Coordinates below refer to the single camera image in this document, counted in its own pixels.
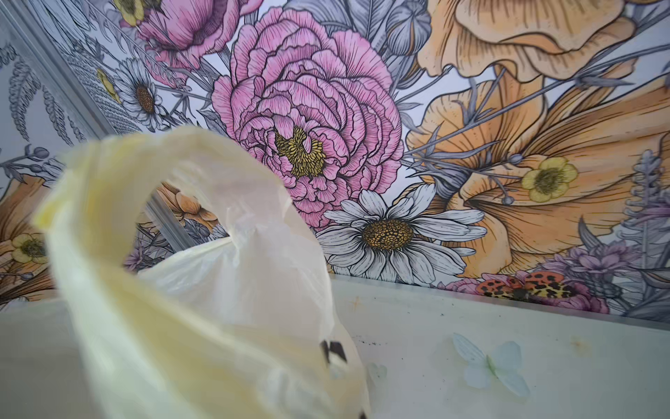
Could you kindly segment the translucent yellowish plastic bag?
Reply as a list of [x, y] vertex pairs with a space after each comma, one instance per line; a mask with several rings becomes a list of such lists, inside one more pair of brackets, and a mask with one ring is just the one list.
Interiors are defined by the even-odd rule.
[[[136, 219], [162, 182], [226, 237], [132, 273]], [[281, 180], [198, 127], [72, 149], [33, 218], [108, 418], [362, 418], [366, 372], [321, 246]]]

